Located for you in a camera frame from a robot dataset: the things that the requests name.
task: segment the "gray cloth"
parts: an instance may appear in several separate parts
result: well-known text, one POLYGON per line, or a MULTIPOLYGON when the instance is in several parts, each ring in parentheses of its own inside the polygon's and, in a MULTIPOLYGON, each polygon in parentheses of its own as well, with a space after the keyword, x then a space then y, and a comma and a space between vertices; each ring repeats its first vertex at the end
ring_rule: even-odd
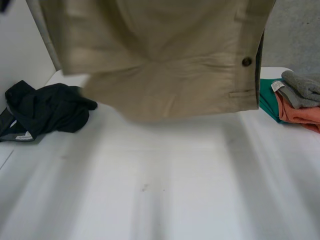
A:
POLYGON ((303 98, 320 102, 320 74, 298 75, 293 71, 282 73, 284 82, 303 98))
POLYGON ((286 84, 285 82, 282 83, 284 86, 280 87, 277 92, 280 93, 291 104, 293 108, 300 109, 320 106, 320 102, 306 99, 288 84, 286 84))

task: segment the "green cloth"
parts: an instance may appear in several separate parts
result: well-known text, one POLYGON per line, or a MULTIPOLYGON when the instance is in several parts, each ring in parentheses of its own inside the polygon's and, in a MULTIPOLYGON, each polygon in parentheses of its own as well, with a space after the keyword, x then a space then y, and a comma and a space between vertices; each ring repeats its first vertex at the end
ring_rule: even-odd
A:
POLYGON ((272 117, 277 123, 284 124, 285 122, 279 118, 278 101, 274 91, 271 88, 271 84, 274 81, 282 81, 282 78, 278 79, 261 79, 260 80, 260 100, 259 106, 270 117, 272 117))

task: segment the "clothing label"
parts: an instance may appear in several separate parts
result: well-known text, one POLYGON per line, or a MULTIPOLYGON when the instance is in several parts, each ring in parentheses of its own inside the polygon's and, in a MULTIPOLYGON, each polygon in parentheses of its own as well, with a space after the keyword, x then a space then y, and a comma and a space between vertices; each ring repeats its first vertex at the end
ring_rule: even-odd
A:
POLYGON ((26 140, 33 139, 33 137, 31 136, 30 132, 27 131, 24 136, 17 136, 15 139, 16 140, 26 141, 26 140))
POLYGON ((12 128, 17 123, 17 120, 15 120, 13 123, 11 123, 11 126, 9 128, 12 128))
POLYGON ((271 84, 272 90, 274 92, 278 91, 280 88, 285 87, 285 85, 281 81, 275 81, 271 84))

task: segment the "white table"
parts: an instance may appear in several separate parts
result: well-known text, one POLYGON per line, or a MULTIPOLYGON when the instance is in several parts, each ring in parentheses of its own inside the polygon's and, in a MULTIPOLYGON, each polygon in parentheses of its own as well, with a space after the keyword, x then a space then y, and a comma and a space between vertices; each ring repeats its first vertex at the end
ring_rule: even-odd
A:
POLYGON ((0 240, 320 239, 320 135, 261 109, 137 124, 99 105, 77 134, 12 144, 0 240))

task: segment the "folded clothes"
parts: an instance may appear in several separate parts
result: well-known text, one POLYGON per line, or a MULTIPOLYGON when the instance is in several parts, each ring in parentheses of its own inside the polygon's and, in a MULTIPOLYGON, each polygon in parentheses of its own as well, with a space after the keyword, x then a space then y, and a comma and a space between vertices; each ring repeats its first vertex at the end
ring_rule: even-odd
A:
POLYGON ((259 106, 262 108, 270 117, 272 117, 277 123, 284 123, 279 118, 278 102, 274 91, 271 88, 271 84, 274 81, 281 81, 282 79, 261 79, 260 80, 260 99, 259 106))
POLYGON ((295 109, 313 108, 320 106, 319 101, 304 98, 297 90, 292 88, 284 81, 277 85, 280 85, 280 87, 276 91, 280 93, 295 109))
POLYGON ((294 109, 280 93, 276 92, 275 97, 282 121, 301 124, 306 129, 320 133, 320 107, 294 109))
POLYGON ((320 74, 298 75, 293 71, 284 71, 281 76, 303 98, 320 102, 320 74))

